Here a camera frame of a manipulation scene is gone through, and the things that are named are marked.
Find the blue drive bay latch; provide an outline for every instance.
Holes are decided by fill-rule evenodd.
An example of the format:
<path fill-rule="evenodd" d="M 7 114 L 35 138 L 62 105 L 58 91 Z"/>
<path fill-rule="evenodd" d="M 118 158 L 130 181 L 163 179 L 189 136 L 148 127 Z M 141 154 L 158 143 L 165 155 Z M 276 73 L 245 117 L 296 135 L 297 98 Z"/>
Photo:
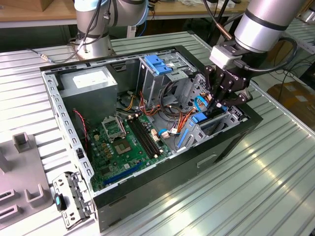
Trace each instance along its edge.
<path fill-rule="evenodd" d="M 165 65 L 163 60 L 161 60 L 157 55 L 145 56 L 144 60 L 158 75 L 173 71 L 172 68 Z"/>

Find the aluminum work table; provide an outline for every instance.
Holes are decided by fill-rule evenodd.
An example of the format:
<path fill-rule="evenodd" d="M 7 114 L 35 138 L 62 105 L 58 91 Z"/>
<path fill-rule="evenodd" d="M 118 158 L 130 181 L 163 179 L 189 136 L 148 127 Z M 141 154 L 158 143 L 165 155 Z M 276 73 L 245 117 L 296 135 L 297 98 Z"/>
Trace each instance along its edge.
<path fill-rule="evenodd" d="M 204 64 L 209 46 L 187 32 L 112 41 L 117 54 L 184 45 Z M 54 60 L 72 49 L 41 49 Z M 74 167 L 53 117 L 36 54 L 0 54 L 0 142 L 34 134 L 48 182 Z M 223 161 L 103 232 L 126 235 L 309 235 L 315 228 L 315 133 L 252 84 L 262 123 Z M 66 231 L 55 205 L 0 235 L 99 235 L 93 219 Z"/>
<path fill-rule="evenodd" d="M 315 26 L 308 25 L 305 22 L 294 19 L 286 29 L 285 36 L 293 38 L 305 51 L 310 54 L 315 53 Z"/>

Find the blue pcie slot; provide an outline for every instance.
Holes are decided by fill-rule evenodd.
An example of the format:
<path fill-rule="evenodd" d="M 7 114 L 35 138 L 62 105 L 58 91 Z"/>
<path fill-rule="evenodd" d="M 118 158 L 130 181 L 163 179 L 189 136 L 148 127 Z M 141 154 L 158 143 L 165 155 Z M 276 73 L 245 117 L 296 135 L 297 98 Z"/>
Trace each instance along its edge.
<path fill-rule="evenodd" d="M 109 178 L 107 180 L 104 180 L 103 181 L 103 185 L 105 186 L 107 184 L 116 182 L 116 181 L 120 180 L 121 178 L 132 174 L 133 172 L 137 171 L 140 168 L 141 165 L 142 165 L 142 162 L 138 163 L 136 166 L 134 166 L 134 167 L 132 167 L 132 168 L 130 168 L 130 169 L 128 169 L 128 170 L 126 170 L 126 171 L 116 175 L 116 176 L 113 176 L 113 177 L 111 177 L 111 178 Z"/>

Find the red cable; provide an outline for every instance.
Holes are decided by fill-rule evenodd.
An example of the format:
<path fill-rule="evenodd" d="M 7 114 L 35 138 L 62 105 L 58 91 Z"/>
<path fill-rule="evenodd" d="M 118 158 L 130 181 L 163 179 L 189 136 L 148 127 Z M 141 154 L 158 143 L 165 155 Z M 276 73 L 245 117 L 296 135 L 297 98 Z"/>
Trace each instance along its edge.
<path fill-rule="evenodd" d="M 87 129 L 85 127 L 85 122 L 84 122 L 84 119 L 83 117 L 81 116 L 81 114 L 76 111 L 76 110 L 73 110 L 81 119 L 82 123 L 83 123 L 83 127 L 84 127 L 84 136 L 85 136 L 85 150 L 88 150 L 88 137 L 87 137 Z"/>

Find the yellow cable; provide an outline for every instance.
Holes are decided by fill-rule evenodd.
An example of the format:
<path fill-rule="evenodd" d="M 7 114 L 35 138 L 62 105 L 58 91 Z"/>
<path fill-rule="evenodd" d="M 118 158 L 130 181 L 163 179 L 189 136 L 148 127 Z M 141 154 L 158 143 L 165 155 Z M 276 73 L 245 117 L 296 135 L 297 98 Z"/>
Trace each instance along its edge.
<path fill-rule="evenodd" d="M 131 96 L 131 101 L 130 101 L 130 104 L 127 108 L 124 109 L 124 111 L 129 111 L 131 108 L 132 108 L 132 105 L 133 105 L 133 99 L 134 99 L 134 96 Z"/>

